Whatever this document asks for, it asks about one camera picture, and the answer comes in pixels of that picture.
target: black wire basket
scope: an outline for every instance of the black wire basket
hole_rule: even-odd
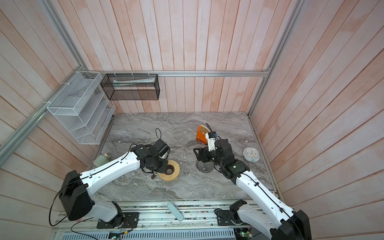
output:
[[[158,100],[157,74],[108,73],[101,87],[109,100]]]

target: alarm clock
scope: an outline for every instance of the alarm clock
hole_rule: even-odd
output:
[[[260,159],[259,151],[254,147],[244,148],[243,156],[248,162],[257,162]]]

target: gray marble countertop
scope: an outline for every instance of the gray marble countertop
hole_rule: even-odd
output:
[[[140,169],[108,183],[95,194],[103,200],[148,201],[148,200],[197,200],[197,199],[250,199],[239,187],[215,169],[202,173],[196,168],[193,148],[205,145],[196,141],[199,125],[208,123],[221,138],[227,138],[236,158],[244,161],[256,177],[272,189],[263,160],[256,163],[245,161],[243,149],[255,147],[245,113],[131,113],[119,114],[102,149],[115,159],[126,153],[132,143],[148,144],[157,140],[155,129],[161,130],[161,139],[171,152],[169,160],[180,165],[180,175],[171,182],[143,173]]]

